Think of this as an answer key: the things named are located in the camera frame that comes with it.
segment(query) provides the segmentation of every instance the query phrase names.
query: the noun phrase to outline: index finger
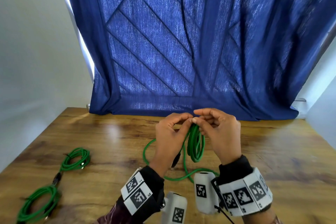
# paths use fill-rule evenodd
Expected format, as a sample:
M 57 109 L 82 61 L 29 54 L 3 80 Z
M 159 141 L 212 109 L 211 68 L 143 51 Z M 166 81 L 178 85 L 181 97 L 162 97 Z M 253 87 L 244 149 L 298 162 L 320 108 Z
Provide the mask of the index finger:
M 197 109 L 197 110 L 194 110 L 194 114 L 203 115 L 203 116 L 212 115 L 215 119 L 219 119 L 220 117 L 229 116 L 229 114 L 227 114 L 227 113 L 225 113 L 221 110 L 218 110 L 216 108 Z
M 167 123 L 170 127 L 173 127 L 175 124 L 179 123 L 182 120 L 187 120 L 188 118 L 192 118 L 193 116 L 188 113 L 172 113 L 168 115 L 162 122 Z

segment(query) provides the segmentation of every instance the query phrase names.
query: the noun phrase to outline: person's left hand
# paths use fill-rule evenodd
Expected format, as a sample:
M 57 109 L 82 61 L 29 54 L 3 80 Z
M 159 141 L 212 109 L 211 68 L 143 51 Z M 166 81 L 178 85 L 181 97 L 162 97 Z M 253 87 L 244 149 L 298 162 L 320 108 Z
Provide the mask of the person's left hand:
M 174 158 L 180 152 L 184 138 L 192 124 L 190 113 L 172 113 L 161 120 L 156 126 L 155 155 L 149 166 L 164 177 L 171 167 Z M 183 121 L 179 131 L 173 129 L 174 125 Z

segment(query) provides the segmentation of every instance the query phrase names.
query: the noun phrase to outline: coiled green cable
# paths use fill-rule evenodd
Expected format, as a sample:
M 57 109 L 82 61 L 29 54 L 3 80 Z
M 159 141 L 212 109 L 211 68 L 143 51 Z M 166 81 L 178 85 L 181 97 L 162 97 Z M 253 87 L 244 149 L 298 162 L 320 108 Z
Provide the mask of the coiled green cable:
M 188 178 L 192 183 L 194 183 L 194 180 L 191 178 L 191 175 L 193 175 L 196 172 L 212 172 L 214 173 L 216 176 L 219 176 L 219 173 L 208 169 L 208 168 L 197 168 L 192 172 L 188 172 L 187 170 L 187 166 L 186 166 L 186 147 L 185 147 L 185 142 L 186 139 L 189 137 L 188 139 L 188 145 L 187 145 L 187 154 L 190 156 L 191 160 L 193 162 L 199 162 L 203 156 L 204 153 L 204 146 L 205 146 L 205 138 L 204 136 L 200 133 L 199 131 L 199 126 L 196 124 L 192 124 L 187 135 L 185 136 L 183 145 L 182 145 L 182 149 L 183 150 L 183 168 L 185 171 L 185 176 L 179 177 L 179 178 L 170 178 L 165 176 L 164 178 L 166 180 L 169 181 L 181 181 L 183 179 Z M 156 139 L 153 139 L 152 141 L 150 141 L 144 148 L 143 152 L 142 152 L 142 159 L 144 160 L 144 162 L 146 163 L 146 165 L 149 164 L 149 161 L 146 159 L 146 150 L 148 148 L 148 146 L 150 146 L 153 142 L 155 142 Z
M 70 164 L 70 161 L 73 158 L 79 156 L 81 156 L 80 160 L 73 164 Z M 57 191 L 57 184 L 61 180 L 62 172 L 84 168 L 89 162 L 90 151 L 83 148 L 76 148 L 69 154 L 66 154 L 66 157 L 63 160 L 59 172 L 53 180 L 53 183 L 51 185 L 37 189 L 26 199 L 24 205 L 17 215 L 17 223 L 36 222 L 42 218 L 46 218 L 47 216 L 49 216 L 53 209 L 56 207 L 61 196 L 60 193 Z M 49 201 L 41 209 L 37 210 L 34 213 L 30 213 L 30 208 L 33 202 L 45 194 L 51 195 Z

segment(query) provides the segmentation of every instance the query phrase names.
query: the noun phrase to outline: blue curtain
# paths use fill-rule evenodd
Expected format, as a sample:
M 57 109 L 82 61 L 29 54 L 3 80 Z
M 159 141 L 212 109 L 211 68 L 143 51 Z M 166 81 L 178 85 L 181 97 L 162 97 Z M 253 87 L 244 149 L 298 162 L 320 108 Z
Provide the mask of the blue curtain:
M 70 1 L 96 66 L 96 114 L 295 118 L 336 19 L 336 0 Z

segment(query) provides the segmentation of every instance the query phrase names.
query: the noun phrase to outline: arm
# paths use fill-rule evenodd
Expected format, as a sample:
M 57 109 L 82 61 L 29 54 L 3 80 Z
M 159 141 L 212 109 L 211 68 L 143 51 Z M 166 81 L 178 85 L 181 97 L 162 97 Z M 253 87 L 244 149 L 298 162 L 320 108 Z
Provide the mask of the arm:
M 192 122 L 199 126 L 203 135 L 210 138 L 212 149 L 221 161 L 218 185 L 227 184 L 244 178 L 253 172 L 247 158 L 242 155 L 240 145 L 240 122 L 232 115 L 214 108 L 194 111 L 200 117 Z M 243 216 L 245 224 L 281 223 L 271 209 L 271 205 L 262 212 Z
M 155 154 L 149 166 L 140 170 L 140 173 L 153 193 L 157 202 L 155 206 L 146 210 L 137 211 L 133 216 L 128 212 L 122 196 L 120 196 L 110 212 L 100 217 L 94 224 L 131 224 L 143 223 L 152 214 L 160 211 L 164 195 L 164 175 L 171 167 L 175 156 L 180 152 L 184 138 L 191 126 L 192 115 L 189 113 L 172 113 L 156 125 Z M 180 130 L 176 132 L 173 126 L 183 122 Z

